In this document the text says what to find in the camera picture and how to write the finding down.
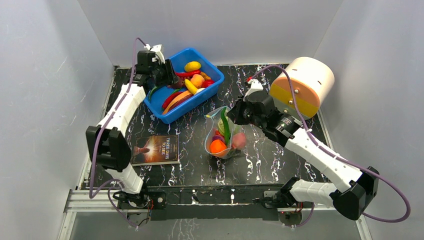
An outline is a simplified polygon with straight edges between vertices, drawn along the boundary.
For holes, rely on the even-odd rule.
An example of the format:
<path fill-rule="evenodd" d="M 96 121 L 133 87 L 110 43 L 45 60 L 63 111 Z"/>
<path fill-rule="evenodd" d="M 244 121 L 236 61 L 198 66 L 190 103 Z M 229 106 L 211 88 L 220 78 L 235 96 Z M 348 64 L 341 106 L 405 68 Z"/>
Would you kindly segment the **green toy bean pod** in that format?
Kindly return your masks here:
<path fill-rule="evenodd" d="M 224 134 L 223 134 L 224 141 L 225 141 L 226 144 L 228 144 L 229 141 L 230 141 L 231 131 L 230 131 L 230 126 L 229 126 L 229 122 L 227 120 L 226 110 L 225 109 L 223 109 L 220 112 L 220 119 L 222 121 L 223 129 L 224 129 Z"/>

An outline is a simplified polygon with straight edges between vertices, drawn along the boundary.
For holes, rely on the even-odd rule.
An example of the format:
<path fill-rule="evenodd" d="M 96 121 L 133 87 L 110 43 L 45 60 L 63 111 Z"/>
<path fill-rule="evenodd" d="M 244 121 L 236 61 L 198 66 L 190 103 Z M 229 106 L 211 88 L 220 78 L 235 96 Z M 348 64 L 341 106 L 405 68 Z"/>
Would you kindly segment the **orange toy orange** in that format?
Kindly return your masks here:
<path fill-rule="evenodd" d="M 221 139 L 215 139 L 209 145 L 209 151 L 211 154 L 219 154 L 227 149 L 227 145 Z"/>

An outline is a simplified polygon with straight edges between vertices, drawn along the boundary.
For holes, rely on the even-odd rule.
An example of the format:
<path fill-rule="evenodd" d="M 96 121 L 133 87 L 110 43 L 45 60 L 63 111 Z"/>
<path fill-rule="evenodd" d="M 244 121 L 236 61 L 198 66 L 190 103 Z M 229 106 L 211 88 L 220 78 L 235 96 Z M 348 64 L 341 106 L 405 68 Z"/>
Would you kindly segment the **dark green toy pepper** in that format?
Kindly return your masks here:
<path fill-rule="evenodd" d="M 155 86 L 152 90 L 150 90 L 149 91 L 149 93 L 148 93 L 148 101 L 149 102 L 151 102 L 152 101 L 152 97 L 153 97 L 153 95 L 158 91 L 158 90 L 160 90 L 162 87 L 161 86 Z"/>

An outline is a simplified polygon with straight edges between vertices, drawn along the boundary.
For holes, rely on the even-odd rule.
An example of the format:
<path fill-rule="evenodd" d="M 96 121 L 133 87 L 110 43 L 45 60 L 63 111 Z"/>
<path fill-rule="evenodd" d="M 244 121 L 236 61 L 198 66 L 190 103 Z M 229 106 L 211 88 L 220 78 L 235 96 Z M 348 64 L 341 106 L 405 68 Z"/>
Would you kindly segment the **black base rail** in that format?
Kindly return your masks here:
<path fill-rule="evenodd" d="M 307 205 L 285 196 L 281 184 L 148 186 L 139 194 L 112 195 L 118 208 L 146 212 L 152 221 L 176 219 L 262 219 L 292 221 Z"/>

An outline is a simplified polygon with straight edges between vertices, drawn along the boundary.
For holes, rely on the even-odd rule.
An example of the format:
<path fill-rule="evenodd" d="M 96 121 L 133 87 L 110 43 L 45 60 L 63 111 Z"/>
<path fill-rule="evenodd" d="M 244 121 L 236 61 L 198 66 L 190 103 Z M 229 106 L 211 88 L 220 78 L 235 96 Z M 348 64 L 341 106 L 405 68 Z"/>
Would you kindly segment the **clear zip top bag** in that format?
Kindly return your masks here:
<path fill-rule="evenodd" d="M 227 117 L 227 120 L 228 120 L 228 123 L 229 123 L 230 140 L 229 140 L 228 144 L 225 143 L 226 147 L 227 147 L 226 150 L 224 150 L 223 152 L 220 152 L 218 154 L 212 154 L 212 153 L 210 153 L 209 148 L 210 148 L 210 144 L 212 142 L 213 136 L 214 135 L 222 135 L 224 137 L 224 127 L 223 127 L 223 124 L 222 124 L 222 121 L 221 121 L 221 111 L 223 109 L 226 110 L 226 117 Z M 204 116 L 205 119 L 206 119 L 206 122 L 208 124 L 210 124 L 210 130 L 207 132 L 207 135 L 206 135 L 205 141 L 204 141 L 204 145 L 203 145 L 204 149 L 209 155 L 216 157 L 216 158 L 220 158 L 220 159 L 228 159 L 230 157 L 235 156 L 237 153 L 241 152 L 247 146 L 247 143 L 248 143 L 248 140 L 247 140 L 246 146 L 241 150 L 232 148 L 232 138 L 233 138 L 233 136 L 237 133 L 240 133 L 240 132 L 245 134 L 245 131 L 243 130 L 243 128 L 240 125 L 233 123 L 228 118 L 227 113 L 229 111 L 230 111 L 229 107 L 222 106 L 222 107 L 218 107 L 218 108 L 212 110 L 211 112 L 207 113 Z"/>

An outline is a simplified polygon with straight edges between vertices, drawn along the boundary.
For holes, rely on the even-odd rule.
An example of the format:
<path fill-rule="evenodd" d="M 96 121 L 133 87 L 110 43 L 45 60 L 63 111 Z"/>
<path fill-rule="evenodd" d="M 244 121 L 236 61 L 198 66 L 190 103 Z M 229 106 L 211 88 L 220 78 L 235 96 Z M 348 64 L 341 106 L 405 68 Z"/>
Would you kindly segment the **orange toy peach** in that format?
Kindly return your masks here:
<path fill-rule="evenodd" d="M 190 82 L 197 88 L 200 89 L 204 83 L 205 79 L 202 75 L 200 74 L 194 74 L 191 79 Z"/>

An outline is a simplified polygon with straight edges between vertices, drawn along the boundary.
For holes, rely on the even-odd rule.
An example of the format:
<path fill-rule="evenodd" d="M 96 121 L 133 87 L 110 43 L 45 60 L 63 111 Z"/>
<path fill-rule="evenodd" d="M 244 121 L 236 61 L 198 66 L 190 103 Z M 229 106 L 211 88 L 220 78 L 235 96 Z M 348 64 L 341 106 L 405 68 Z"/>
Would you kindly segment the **yellow toy lemon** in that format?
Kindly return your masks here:
<path fill-rule="evenodd" d="M 198 61 L 190 61 L 184 66 L 184 71 L 187 73 L 200 70 L 202 67 L 201 63 Z"/>

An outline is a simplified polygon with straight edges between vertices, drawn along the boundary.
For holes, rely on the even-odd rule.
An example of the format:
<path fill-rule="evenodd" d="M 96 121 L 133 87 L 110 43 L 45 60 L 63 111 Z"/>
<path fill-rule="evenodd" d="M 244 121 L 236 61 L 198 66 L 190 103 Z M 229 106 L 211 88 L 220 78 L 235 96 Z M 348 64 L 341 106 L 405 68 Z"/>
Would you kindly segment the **yellow toy banana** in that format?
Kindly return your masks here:
<path fill-rule="evenodd" d="M 198 92 L 198 88 L 190 80 L 185 79 L 184 84 L 191 94 L 195 95 Z"/>

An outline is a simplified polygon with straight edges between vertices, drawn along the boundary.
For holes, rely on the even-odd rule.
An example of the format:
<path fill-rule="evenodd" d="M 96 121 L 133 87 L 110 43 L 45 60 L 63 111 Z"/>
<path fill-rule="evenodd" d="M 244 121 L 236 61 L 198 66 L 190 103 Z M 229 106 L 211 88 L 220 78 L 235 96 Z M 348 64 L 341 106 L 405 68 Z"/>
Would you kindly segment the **purple toy eggplant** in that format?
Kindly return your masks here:
<path fill-rule="evenodd" d="M 212 141 L 220 140 L 221 142 L 225 143 L 225 138 L 222 135 L 216 134 L 212 137 Z"/>

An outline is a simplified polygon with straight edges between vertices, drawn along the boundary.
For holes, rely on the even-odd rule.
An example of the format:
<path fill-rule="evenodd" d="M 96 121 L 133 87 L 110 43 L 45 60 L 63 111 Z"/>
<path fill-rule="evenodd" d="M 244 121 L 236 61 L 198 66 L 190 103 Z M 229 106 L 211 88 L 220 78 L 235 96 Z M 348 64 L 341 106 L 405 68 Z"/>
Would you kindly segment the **three days to see book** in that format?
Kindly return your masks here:
<path fill-rule="evenodd" d="M 180 163 L 178 135 L 139 137 L 133 146 L 132 166 L 169 165 Z"/>

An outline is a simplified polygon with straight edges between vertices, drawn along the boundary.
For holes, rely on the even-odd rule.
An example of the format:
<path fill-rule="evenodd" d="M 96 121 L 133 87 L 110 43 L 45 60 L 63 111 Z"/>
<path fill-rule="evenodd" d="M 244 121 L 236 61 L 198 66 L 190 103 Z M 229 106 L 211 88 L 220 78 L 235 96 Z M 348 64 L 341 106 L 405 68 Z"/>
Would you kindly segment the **red toy chili pepper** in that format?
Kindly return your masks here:
<path fill-rule="evenodd" d="M 187 78 L 193 77 L 194 75 L 200 75 L 201 70 L 197 69 L 197 70 L 190 71 L 190 72 L 175 72 L 174 74 L 179 78 L 187 79 Z"/>

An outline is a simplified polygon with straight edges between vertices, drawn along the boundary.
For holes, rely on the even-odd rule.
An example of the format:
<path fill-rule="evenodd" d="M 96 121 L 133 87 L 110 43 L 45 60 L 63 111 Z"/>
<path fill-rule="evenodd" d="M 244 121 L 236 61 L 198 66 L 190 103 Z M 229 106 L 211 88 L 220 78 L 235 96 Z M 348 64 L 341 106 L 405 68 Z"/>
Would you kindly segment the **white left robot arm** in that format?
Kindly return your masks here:
<path fill-rule="evenodd" d="M 178 82 L 172 63 L 162 53 L 160 44 L 146 46 L 133 53 L 133 66 L 129 79 L 121 86 L 120 93 L 95 126 L 86 129 L 85 136 L 91 160 L 89 194 L 93 198 L 96 167 L 106 170 L 121 191 L 130 194 L 130 202 L 137 208 L 149 203 L 149 194 L 142 190 L 143 180 L 137 175 L 130 160 L 133 153 L 126 139 L 129 123 L 139 105 L 154 92 L 156 87 L 166 87 Z"/>

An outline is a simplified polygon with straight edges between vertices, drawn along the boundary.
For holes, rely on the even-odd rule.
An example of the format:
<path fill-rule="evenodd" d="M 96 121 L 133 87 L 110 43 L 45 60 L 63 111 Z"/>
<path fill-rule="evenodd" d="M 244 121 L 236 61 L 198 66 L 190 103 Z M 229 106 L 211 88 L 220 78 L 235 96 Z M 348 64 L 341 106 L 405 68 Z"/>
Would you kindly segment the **blue plastic bin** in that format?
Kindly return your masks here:
<path fill-rule="evenodd" d="M 186 48 L 169 60 L 179 82 L 148 93 L 147 108 L 165 124 L 199 106 L 218 93 L 224 74 L 194 48 Z"/>

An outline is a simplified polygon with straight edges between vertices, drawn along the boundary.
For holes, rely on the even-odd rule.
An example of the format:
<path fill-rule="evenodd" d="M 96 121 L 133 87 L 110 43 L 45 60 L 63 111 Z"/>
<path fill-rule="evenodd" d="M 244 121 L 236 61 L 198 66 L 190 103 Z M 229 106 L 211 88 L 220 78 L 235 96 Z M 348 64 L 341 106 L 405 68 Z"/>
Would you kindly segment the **red toy tomato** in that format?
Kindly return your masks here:
<path fill-rule="evenodd" d="M 215 82 L 214 82 L 213 80 L 208 79 L 208 80 L 205 80 L 205 81 L 202 83 L 201 87 L 202 87 L 202 88 L 207 88 L 207 87 L 209 87 L 209 86 L 213 85 L 214 83 L 215 83 Z"/>

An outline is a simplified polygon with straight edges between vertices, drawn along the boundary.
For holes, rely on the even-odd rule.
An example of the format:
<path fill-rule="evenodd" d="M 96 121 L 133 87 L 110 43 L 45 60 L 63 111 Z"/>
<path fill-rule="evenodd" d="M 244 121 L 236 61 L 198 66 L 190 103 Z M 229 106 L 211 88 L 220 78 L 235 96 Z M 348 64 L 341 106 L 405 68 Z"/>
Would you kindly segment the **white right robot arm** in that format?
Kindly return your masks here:
<path fill-rule="evenodd" d="M 275 107 L 273 98 L 257 79 L 249 80 L 247 85 L 247 93 L 237 99 L 227 116 L 237 125 L 258 127 L 268 139 L 299 155 L 330 180 L 319 183 L 293 177 L 271 203 L 288 207 L 299 202 L 317 203 L 334 207 L 350 220 L 358 220 L 377 194 L 379 172 L 372 166 L 363 171 L 338 161 L 339 155 L 309 136 L 298 119 Z"/>

